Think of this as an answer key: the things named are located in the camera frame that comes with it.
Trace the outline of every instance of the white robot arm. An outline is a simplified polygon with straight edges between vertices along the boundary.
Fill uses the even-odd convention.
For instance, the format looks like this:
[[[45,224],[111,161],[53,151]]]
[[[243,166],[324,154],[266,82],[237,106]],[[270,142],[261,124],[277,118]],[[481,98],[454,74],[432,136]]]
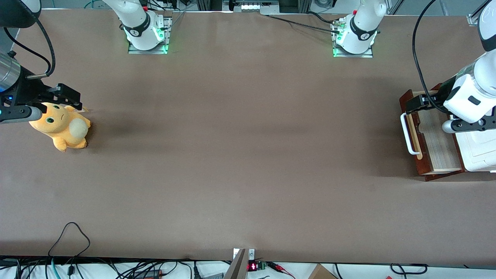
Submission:
[[[464,67],[443,106],[457,118],[475,123],[494,114],[496,106],[496,0],[489,2],[479,17],[478,30],[486,53]],[[444,124],[445,132],[457,132],[454,121]]]
[[[164,17],[145,11],[139,0],[103,0],[114,10],[131,44],[139,50],[150,50],[162,42]]]
[[[356,12],[348,14],[336,44],[352,54],[361,54],[373,44],[377,27],[386,14],[385,0],[360,0]]]

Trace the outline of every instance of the brown table surface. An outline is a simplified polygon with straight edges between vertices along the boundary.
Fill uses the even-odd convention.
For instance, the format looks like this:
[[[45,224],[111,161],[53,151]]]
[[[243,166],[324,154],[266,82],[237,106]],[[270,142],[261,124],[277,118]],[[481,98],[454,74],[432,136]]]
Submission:
[[[426,183],[406,150],[398,99],[421,89],[416,17],[386,17],[373,59],[333,58],[328,33],[256,13],[188,13],[162,56],[128,55],[109,10],[40,19],[57,56],[45,83],[81,92],[93,136],[61,153],[27,123],[0,127],[0,254],[45,255],[76,221],[86,256],[226,260],[250,247],[276,261],[496,260],[493,176]],[[423,21],[429,87],[483,52],[464,17]],[[19,41],[49,56],[38,27]],[[72,227],[54,254],[84,243]]]

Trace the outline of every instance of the metal mounting plate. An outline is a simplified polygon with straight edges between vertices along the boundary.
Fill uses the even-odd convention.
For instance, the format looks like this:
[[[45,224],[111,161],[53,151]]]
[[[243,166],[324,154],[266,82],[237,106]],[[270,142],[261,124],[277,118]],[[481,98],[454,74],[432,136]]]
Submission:
[[[484,0],[484,2],[475,11],[467,15],[467,22],[469,26],[477,26],[479,23],[479,16],[489,1],[491,0]]]
[[[239,248],[233,249],[233,259],[236,257],[239,251],[240,251]],[[248,259],[250,261],[253,261],[255,259],[255,249],[248,249]]]
[[[331,24],[331,29],[340,31],[339,28],[336,28],[336,26],[334,26],[333,24]],[[373,58],[372,45],[364,53],[360,53],[360,54],[349,53],[345,51],[340,45],[336,44],[336,40],[339,35],[340,34],[335,34],[335,33],[331,34],[333,57]]]
[[[169,41],[171,38],[171,27],[172,27],[172,17],[163,17],[163,21],[159,21],[158,28],[166,29],[164,31],[157,29],[157,35],[164,37],[164,40],[160,42],[156,47],[151,50],[139,50],[135,48],[131,43],[127,49],[129,54],[167,54],[169,51]]]

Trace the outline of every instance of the black wire bundle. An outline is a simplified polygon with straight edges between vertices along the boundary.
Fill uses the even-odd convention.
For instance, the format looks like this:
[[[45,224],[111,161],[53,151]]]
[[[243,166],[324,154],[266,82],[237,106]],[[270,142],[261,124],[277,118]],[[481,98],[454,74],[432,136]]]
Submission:
[[[272,16],[272,15],[266,15],[266,16],[268,16],[270,18],[274,18],[274,19],[279,19],[279,20],[282,20],[282,21],[286,21],[288,23],[296,24],[296,25],[299,25],[299,26],[303,26],[303,27],[306,27],[306,28],[311,28],[311,29],[316,29],[316,30],[322,30],[322,31],[326,31],[326,32],[336,33],[336,34],[339,33],[339,31],[337,31],[337,30],[331,30],[331,29],[325,29],[325,28],[320,28],[320,27],[316,27],[316,26],[311,26],[311,25],[307,25],[307,24],[295,22],[295,21],[292,21],[292,20],[287,20],[287,19],[284,19],[284,18],[275,17],[275,16]]]
[[[401,264],[390,264],[389,265],[389,268],[391,269],[392,272],[394,272],[395,274],[398,274],[398,275],[403,275],[405,277],[405,279],[407,279],[406,275],[422,275],[424,273],[427,272],[427,265],[419,265],[421,267],[424,267],[424,270],[420,271],[420,272],[405,272],[405,269],[401,266]],[[399,269],[401,270],[400,272],[396,271],[394,269],[394,267],[399,267]]]
[[[23,278],[24,271],[27,269],[28,274],[26,277],[24,277],[24,279],[29,279],[31,277],[31,274],[34,271],[34,268],[39,264],[40,261],[41,261],[41,259],[33,260],[33,261],[17,259],[16,263],[14,265],[2,267],[2,268],[0,268],[0,270],[6,269],[6,268],[11,268],[11,267],[17,267],[15,270],[15,277],[14,278],[15,279],[21,279],[21,278]]]
[[[88,248],[90,248],[90,246],[91,246],[91,240],[90,240],[90,238],[83,232],[83,230],[81,229],[81,227],[76,222],[69,222],[69,223],[65,224],[65,226],[62,229],[62,232],[59,235],[59,238],[50,247],[50,250],[48,250],[48,258],[47,258],[47,261],[45,263],[45,276],[47,277],[47,279],[48,279],[48,271],[47,271],[48,264],[49,264],[49,261],[50,260],[53,260],[53,256],[51,255],[51,252],[55,248],[55,246],[59,243],[59,241],[61,240],[61,238],[63,236],[63,233],[65,232],[65,229],[67,229],[67,227],[69,225],[71,225],[71,224],[74,224],[77,227],[77,229],[79,230],[79,232],[84,236],[84,238],[86,238],[86,240],[88,241],[88,245],[86,245],[86,247],[83,250],[81,250],[81,252],[77,253],[76,255],[74,255],[72,258],[70,258],[66,262],[66,264],[68,262],[70,262],[70,266],[69,266],[70,272],[67,272],[67,275],[69,276],[69,279],[72,276],[72,273],[74,272],[74,267],[72,267],[72,262],[74,261],[75,258],[79,257],[82,253],[84,253],[84,251],[88,250]],[[81,274],[81,271],[79,270],[79,266],[77,264],[76,264],[76,270],[79,273],[79,276],[81,277],[81,279],[84,279],[83,274]]]
[[[43,25],[41,24],[40,20],[38,19],[37,16],[35,16],[35,14],[26,6],[26,4],[24,4],[23,1],[21,0],[17,0],[17,2],[31,15],[31,17],[36,21],[36,23],[38,24],[38,26],[40,27],[41,29],[41,32],[43,33],[43,36],[45,37],[45,40],[47,41],[47,44],[48,44],[48,48],[50,49],[50,55],[52,56],[52,63],[50,64],[48,62],[48,59],[46,59],[45,57],[43,57],[42,55],[36,53],[35,51],[29,49],[28,47],[20,44],[19,42],[17,42],[15,39],[13,39],[13,37],[9,34],[8,30],[6,28],[4,28],[3,30],[5,31],[5,33],[7,34],[7,36],[9,37],[10,40],[12,40],[15,44],[17,44],[18,46],[24,48],[25,50],[29,51],[30,53],[40,57],[41,59],[43,59],[45,62],[47,62],[48,64],[48,68],[47,70],[45,71],[45,76],[50,76],[51,74],[53,74],[53,72],[55,71],[55,51],[54,51],[54,47],[52,46],[52,42],[50,41],[50,38],[48,37],[48,34],[47,34],[47,31],[45,30],[45,28],[43,27]]]
[[[327,19],[325,19],[325,18],[321,17],[321,16],[320,16],[320,14],[318,14],[318,13],[316,13],[316,12],[313,12],[313,11],[311,11],[311,10],[309,10],[307,13],[308,13],[308,14],[313,14],[314,16],[316,16],[316,17],[317,17],[318,19],[320,19],[321,21],[323,21],[323,22],[325,22],[325,23],[329,23],[329,24],[332,24],[334,21],[339,20],[339,18],[338,18],[338,19],[335,19],[335,20],[327,20]]]
[[[191,267],[188,264],[182,263],[181,261],[189,261],[189,259],[163,260],[163,261],[156,261],[153,259],[152,260],[146,260],[143,262],[139,262],[135,267],[130,268],[130,269],[123,271],[121,273],[117,270],[117,268],[115,267],[115,265],[113,263],[111,265],[112,265],[114,271],[117,273],[116,279],[132,279],[132,278],[135,278],[135,277],[140,276],[142,274],[143,275],[147,274],[148,272],[153,270],[155,268],[155,266],[157,266],[157,265],[160,265],[158,268],[160,270],[164,263],[176,263],[176,265],[169,272],[162,273],[162,277],[170,274],[173,270],[175,270],[176,267],[178,266],[178,263],[183,264],[185,266],[188,266],[191,270]]]
[[[440,108],[436,103],[434,103],[434,100],[432,99],[431,95],[429,94],[429,90],[427,90],[426,82],[424,80],[424,75],[422,74],[422,70],[420,70],[419,66],[419,60],[417,59],[417,52],[415,50],[415,39],[417,38],[417,29],[419,28],[420,20],[426,13],[427,9],[436,2],[436,0],[431,0],[429,4],[424,8],[424,10],[420,13],[419,18],[417,19],[417,23],[415,24],[415,28],[413,29],[413,35],[412,35],[412,53],[413,53],[413,60],[415,61],[415,66],[417,67],[417,71],[419,72],[419,77],[420,77],[420,82],[422,83],[422,88],[424,89],[424,93],[427,96],[427,99],[429,100],[429,103],[435,107],[437,110],[439,110],[442,113],[449,114],[449,112],[443,108]]]

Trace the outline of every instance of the metal cylinder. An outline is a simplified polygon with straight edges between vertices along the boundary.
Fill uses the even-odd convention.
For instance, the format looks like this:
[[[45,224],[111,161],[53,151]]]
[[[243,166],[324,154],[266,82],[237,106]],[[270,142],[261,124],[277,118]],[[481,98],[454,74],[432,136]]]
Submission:
[[[0,122],[0,124],[36,121],[36,120],[40,119],[43,115],[43,113],[41,112],[41,110],[39,108],[31,107],[31,106],[26,106],[26,108],[31,109],[31,114],[29,114],[28,117],[3,120],[2,122]]]
[[[0,51],[0,92],[9,89],[19,78],[21,65],[6,53]]]

